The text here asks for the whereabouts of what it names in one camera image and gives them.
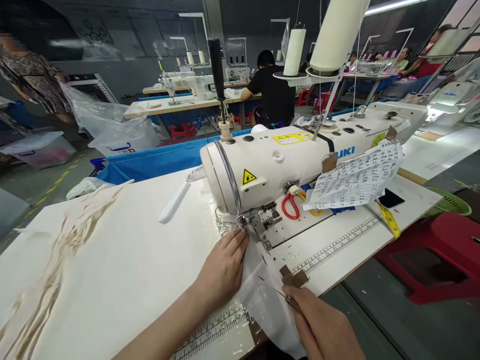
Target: thread spool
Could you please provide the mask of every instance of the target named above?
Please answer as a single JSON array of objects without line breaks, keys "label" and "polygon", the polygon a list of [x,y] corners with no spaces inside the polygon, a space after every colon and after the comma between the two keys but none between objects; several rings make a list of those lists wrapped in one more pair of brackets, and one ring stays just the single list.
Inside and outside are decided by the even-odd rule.
[{"label": "thread spool", "polygon": [[194,56],[192,55],[192,53],[190,51],[186,52],[186,57],[188,59],[188,64],[189,65],[195,65]]},{"label": "thread spool", "polygon": [[[311,56],[312,69],[317,72],[332,73],[343,68],[369,3],[370,0],[330,1]],[[335,29],[334,36],[332,36],[332,29]]]},{"label": "thread spool", "polygon": [[198,57],[200,58],[200,64],[205,64],[205,56],[202,50],[198,51]]},{"label": "thread spool", "polygon": [[[302,57],[302,49],[304,47],[305,34],[307,30],[301,23],[295,24],[290,32],[290,40],[288,41],[288,50],[286,52],[285,66],[283,68],[283,75],[294,77],[299,73],[300,58]],[[276,53],[278,59],[282,54],[281,51]]]}]

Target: plastic storage box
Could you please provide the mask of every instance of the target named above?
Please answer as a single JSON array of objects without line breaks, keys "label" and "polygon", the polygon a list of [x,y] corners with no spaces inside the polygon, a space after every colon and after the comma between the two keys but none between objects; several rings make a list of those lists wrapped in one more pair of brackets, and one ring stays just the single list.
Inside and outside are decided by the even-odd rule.
[{"label": "plastic storage box", "polygon": [[51,131],[30,135],[0,148],[0,153],[12,155],[37,169],[61,165],[77,152],[63,134],[63,131]]}]

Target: black t-shirt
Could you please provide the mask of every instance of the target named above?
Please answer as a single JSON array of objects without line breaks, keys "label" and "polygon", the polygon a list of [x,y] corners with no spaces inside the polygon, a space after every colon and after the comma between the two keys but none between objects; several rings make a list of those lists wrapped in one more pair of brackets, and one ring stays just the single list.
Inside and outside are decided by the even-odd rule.
[{"label": "black t-shirt", "polygon": [[263,67],[255,73],[246,88],[252,95],[261,93],[270,123],[283,121],[285,125],[289,125],[294,117],[295,87],[290,87],[286,80],[274,77],[274,73],[283,70],[283,66],[277,65]]}]

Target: sewing machine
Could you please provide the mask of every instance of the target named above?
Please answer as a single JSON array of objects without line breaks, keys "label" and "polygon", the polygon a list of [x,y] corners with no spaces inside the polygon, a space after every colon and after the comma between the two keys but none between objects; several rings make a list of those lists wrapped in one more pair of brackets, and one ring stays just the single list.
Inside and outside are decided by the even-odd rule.
[{"label": "sewing machine", "polygon": [[324,119],[315,130],[309,125],[288,126],[211,142],[200,150],[205,174],[218,209],[248,226],[254,240],[268,252],[329,217],[324,210],[312,216],[298,206],[298,220],[286,217],[282,201],[323,171],[323,159],[336,153],[350,160],[386,136],[390,127],[401,144],[423,124],[425,107],[399,102],[373,103],[352,116]]},{"label": "sewing machine", "polygon": [[227,67],[225,69],[226,81],[239,81],[246,83],[249,81],[249,67]]},{"label": "sewing machine", "polygon": [[173,76],[170,76],[168,72],[162,72],[158,81],[160,84],[167,90],[168,95],[172,98],[169,105],[178,105],[181,104],[179,100],[175,99],[176,90],[178,88],[187,87],[191,89],[191,92],[199,100],[211,100],[215,97],[214,93],[210,90],[209,86],[214,84],[213,75],[177,75],[173,73]]},{"label": "sewing machine", "polygon": [[367,76],[376,76],[376,75],[382,74],[385,71],[390,70],[390,67],[392,66],[392,64],[393,64],[393,60],[359,61],[358,68],[356,69],[356,71],[358,73],[362,73]]}]

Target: handwritten paper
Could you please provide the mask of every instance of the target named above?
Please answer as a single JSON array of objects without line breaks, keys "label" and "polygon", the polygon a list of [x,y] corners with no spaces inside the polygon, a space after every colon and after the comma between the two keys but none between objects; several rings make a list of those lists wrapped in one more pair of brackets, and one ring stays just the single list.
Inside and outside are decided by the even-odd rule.
[{"label": "handwritten paper", "polygon": [[364,154],[322,173],[307,191],[303,210],[358,206],[378,199],[404,160],[400,143],[383,139]]}]

